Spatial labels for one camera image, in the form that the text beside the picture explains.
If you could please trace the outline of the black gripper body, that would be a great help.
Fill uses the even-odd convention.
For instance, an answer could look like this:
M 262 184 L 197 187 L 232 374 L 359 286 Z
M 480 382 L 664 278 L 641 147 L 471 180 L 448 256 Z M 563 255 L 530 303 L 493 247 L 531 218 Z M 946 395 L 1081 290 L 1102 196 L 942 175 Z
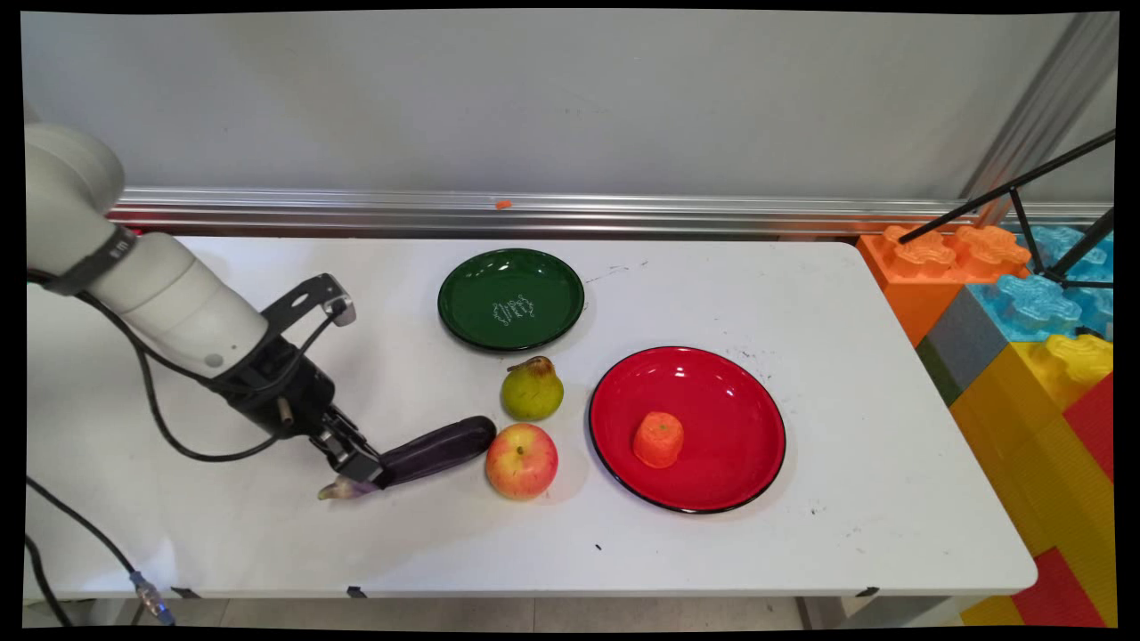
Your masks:
M 231 370 L 215 378 L 212 391 L 264 432 L 280 439 L 320 435 L 337 409 L 337 386 L 285 336 L 258 344 Z

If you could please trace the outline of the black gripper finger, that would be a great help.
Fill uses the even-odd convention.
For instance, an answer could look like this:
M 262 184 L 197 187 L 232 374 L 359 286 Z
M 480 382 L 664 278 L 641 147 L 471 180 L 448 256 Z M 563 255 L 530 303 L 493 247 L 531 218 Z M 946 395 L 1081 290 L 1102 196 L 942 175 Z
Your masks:
M 345 478 L 348 482 L 353 482 L 363 490 L 381 490 L 378 478 L 383 472 L 383 466 L 378 459 L 368 459 L 363 453 L 350 454 L 339 447 L 337 441 L 325 429 L 320 435 L 311 437 L 314 446 L 321 451 L 329 469 L 337 472 L 337 477 Z
M 333 435 L 339 447 L 347 453 L 363 453 L 368 459 L 378 459 L 378 451 L 370 447 L 363 431 L 355 425 L 355 422 L 342 409 L 329 411 L 329 433 Z

